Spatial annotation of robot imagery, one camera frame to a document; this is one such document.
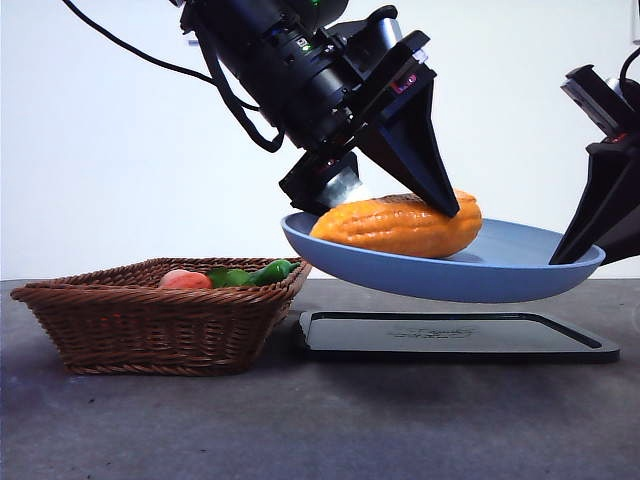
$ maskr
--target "gray tabletop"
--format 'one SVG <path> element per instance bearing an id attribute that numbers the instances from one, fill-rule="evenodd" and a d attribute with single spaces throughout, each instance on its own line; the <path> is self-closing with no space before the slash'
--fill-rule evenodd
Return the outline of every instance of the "gray tabletop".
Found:
<path id="1" fill-rule="evenodd" d="M 247 373 L 75 376 L 2 283 L 2 478 L 638 479 L 640 280 L 465 305 L 309 280 Z M 608 364 L 321 363 L 302 311 L 526 311 L 618 343 Z"/>

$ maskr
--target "brown basket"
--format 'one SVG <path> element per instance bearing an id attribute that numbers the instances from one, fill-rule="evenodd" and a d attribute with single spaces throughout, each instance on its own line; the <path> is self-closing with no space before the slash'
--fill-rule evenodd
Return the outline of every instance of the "brown basket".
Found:
<path id="1" fill-rule="evenodd" d="M 169 270 L 257 270 L 266 258 L 158 258 L 125 267 L 29 283 L 25 302 L 73 373 L 222 375 L 247 370 L 284 319 L 311 265 L 263 287 L 156 288 Z"/>

